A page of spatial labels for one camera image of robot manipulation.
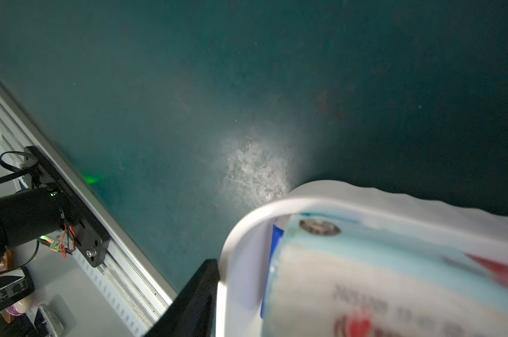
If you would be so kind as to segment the teal cartoon tissue pack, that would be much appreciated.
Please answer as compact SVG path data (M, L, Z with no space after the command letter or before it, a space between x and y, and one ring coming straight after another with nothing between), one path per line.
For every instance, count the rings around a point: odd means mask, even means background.
M508 336L508 266L337 218L290 216L263 336Z

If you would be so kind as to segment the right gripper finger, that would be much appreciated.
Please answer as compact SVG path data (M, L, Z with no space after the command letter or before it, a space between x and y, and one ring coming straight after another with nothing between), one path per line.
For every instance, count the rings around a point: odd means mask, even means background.
M216 259L204 261L145 336L210 336L219 281Z

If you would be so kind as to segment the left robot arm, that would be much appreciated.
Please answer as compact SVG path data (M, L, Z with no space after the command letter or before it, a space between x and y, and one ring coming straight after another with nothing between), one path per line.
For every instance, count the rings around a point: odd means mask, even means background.
M67 198L46 188L0 197L0 262L4 254L55 232L67 217Z

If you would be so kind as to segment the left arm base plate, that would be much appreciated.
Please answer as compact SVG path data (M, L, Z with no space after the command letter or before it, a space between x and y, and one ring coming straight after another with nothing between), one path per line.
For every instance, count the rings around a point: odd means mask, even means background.
M25 177L28 186L46 188L59 198L65 219L64 226L73 234L75 247L91 267L102 265L111 239L108 231L38 147L27 146L24 152L27 153L26 164L37 165L36 169Z

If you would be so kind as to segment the white plastic storage box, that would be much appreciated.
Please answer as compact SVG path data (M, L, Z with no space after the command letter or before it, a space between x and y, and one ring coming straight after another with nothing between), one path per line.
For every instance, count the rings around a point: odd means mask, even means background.
M315 181L255 209L229 234L219 263L217 336L263 336L270 262L295 214L359 223L508 266L506 216L339 181Z

